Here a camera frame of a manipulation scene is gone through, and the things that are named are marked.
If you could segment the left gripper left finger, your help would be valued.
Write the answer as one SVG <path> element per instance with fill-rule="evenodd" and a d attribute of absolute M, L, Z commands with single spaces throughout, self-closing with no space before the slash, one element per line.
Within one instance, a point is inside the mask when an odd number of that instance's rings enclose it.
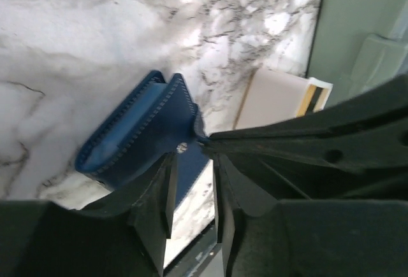
<path fill-rule="evenodd" d="M 2 276 L 162 276 L 177 156 L 81 210 L 50 201 L 1 203 Z"/>

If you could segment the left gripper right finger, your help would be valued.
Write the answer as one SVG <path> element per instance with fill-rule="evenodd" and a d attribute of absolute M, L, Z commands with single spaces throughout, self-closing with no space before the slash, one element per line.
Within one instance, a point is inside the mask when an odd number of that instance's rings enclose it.
<path fill-rule="evenodd" d="M 226 276 L 406 276 L 407 203 L 274 199 L 214 161 Z"/>

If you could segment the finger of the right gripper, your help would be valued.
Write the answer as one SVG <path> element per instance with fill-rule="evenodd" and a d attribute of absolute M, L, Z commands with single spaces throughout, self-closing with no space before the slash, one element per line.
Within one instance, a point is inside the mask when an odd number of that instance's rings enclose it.
<path fill-rule="evenodd" d="M 203 151 L 278 199 L 406 199 L 407 77 L 303 117 L 215 133 Z"/>

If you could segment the blue leather card holder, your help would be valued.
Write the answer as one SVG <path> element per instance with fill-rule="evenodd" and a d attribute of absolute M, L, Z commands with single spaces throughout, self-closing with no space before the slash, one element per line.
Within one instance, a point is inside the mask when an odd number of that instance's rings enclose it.
<path fill-rule="evenodd" d="M 134 180 L 162 155 L 175 153 L 179 205 L 208 163 L 200 109 L 184 77 L 169 81 L 151 71 L 81 147 L 75 169 L 114 191 Z"/>

